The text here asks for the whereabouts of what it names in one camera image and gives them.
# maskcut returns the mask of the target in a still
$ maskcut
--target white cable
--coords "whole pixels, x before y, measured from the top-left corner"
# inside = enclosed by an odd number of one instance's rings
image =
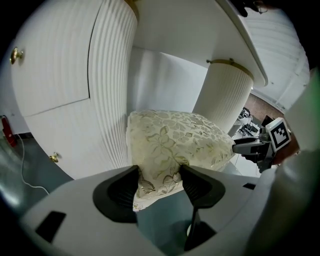
[[[20,172],[23,183],[30,186],[31,188],[34,188],[34,189],[43,189],[49,195],[49,192],[43,186],[32,186],[31,184],[29,184],[28,182],[25,181],[24,173],[23,173],[24,172],[24,161],[25,161],[25,145],[24,145],[24,141],[22,140],[20,135],[17,134],[17,136],[20,138],[20,141],[22,143],[22,150],[23,150],[22,161],[21,161],[21,172]]]

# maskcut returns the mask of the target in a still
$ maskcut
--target gray floor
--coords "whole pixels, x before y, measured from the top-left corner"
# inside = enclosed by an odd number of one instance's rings
[[[60,185],[73,180],[51,162],[35,139],[24,139],[25,157],[23,176],[33,186],[43,186],[52,192]],[[0,191],[4,200],[18,217],[47,194],[40,188],[25,185],[21,178],[22,145],[12,148],[0,139]]]

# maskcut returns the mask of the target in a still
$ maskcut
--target black slot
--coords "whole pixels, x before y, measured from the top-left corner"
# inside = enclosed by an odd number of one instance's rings
[[[182,186],[193,205],[190,233],[184,245],[184,250],[189,251],[217,233],[200,220],[198,209],[213,207],[224,196],[226,188],[219,180],[185,165],[181,166],[180,174]]]
[[[35,232],[44,240],[51,243],[65,217],[66,214],[63,212],[51,211]]]
[[[252,184],[252,183],[247,183],[247,184],[244,184],[242,187],[249,189],[249,190],[254,190],[256,185]]]

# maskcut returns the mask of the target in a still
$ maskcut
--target ribbed white column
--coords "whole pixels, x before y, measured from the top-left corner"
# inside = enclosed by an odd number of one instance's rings
[[[236,66],[212,63],[193,109],[226,133],[237,120],[254,84],[250,73]]]
[[[105,171],[128,165],[125,138],[127,81],[138,24],[130,2],[104,0],[90,42],[90,99],[102,134],[105,157],[110,163],[105,166]]]

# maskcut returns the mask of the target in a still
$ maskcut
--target pillow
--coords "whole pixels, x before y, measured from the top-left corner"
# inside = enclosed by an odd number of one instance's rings
[[[129,160],[140,169],[134,211],[183,190],[180,165],[218,171],[234,155],[232,138],[195,113],[134,111],[126,139]]]

